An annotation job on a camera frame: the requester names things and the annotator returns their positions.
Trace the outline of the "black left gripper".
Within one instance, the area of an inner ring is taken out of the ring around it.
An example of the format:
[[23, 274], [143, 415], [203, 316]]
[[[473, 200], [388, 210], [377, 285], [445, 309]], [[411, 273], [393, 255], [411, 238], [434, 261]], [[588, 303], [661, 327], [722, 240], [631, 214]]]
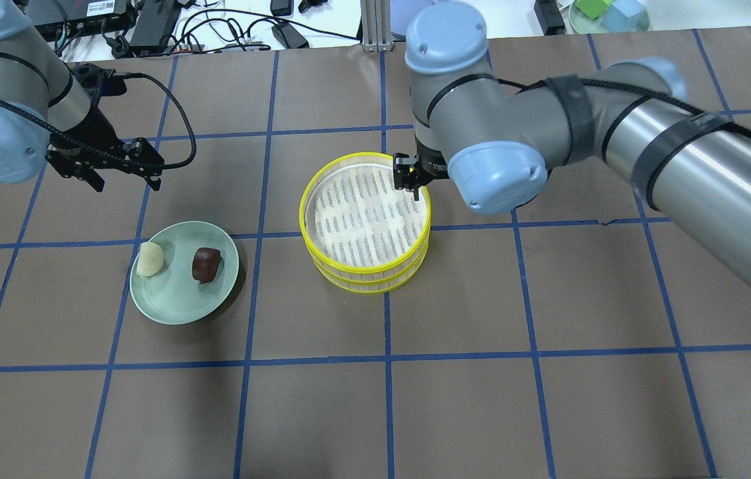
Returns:
[[149, 140], [138, 137], [124, 142], [111, 122], [99, 110], [90, 110], [83, 120], [67, 130], [48, 125], [51, 149], [47, 163], [59, 176], [86, 182], [102, 193], [105, 181], [99, 170], [119, 170], [141, 177], [150, 190], [158, 192], [164, 160]]

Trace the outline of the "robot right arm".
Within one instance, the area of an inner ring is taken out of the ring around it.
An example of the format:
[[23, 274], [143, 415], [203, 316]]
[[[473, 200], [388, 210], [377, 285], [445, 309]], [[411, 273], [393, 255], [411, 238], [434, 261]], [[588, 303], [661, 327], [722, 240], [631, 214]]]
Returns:
[[751, 130], [686, 103], [663, 57], [508, 95], [488, 64], [486, 24], [461, 2], [421, 9], [405, 63], [417, 154], [394, 155], [394, 187], [452, 181], [478, 214], [530, 203], [549, 173], [598, 157], [751, 288]]

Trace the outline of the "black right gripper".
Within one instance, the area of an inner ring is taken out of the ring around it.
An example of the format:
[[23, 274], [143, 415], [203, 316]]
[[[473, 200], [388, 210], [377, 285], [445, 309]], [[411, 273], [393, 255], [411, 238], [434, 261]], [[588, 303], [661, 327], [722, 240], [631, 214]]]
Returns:
[[449, 179], [448, 165], [442, 152], [415, 140], [414, 156], [396, 152], [393, 154], [394, 189], [412, 193], [414, 201], [420, 201], [423, 187], [433, 181]]

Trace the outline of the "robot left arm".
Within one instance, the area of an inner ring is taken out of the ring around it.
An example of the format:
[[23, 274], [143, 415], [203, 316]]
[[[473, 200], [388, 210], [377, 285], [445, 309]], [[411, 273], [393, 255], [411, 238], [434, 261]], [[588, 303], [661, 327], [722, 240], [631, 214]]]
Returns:
[[119, 170], [160, 188], [164, 160], [145, 138], [125, 142], [102, 97], [126, 93], [126, 76], [69, 67], [11, 1], [0, 1], [0, 183], [20, 183], [45, 164], [101, 192], [100, 171]]

